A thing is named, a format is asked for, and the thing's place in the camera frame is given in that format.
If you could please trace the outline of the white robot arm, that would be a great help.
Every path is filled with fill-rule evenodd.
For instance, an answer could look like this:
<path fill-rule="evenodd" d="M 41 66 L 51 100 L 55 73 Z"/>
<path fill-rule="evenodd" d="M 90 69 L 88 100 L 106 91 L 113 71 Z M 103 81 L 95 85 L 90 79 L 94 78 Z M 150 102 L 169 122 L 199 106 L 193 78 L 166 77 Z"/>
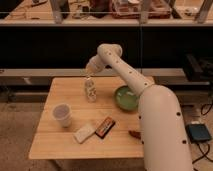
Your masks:
<path fill-rule="evenodd" d="M 193 171 L 183 115 L 175 93 L 121 59 L 119 44 L 101 44 L 87 63 L 90 74 L 109 65 L 139 97 L 141 142 L 146 171 Z"/>

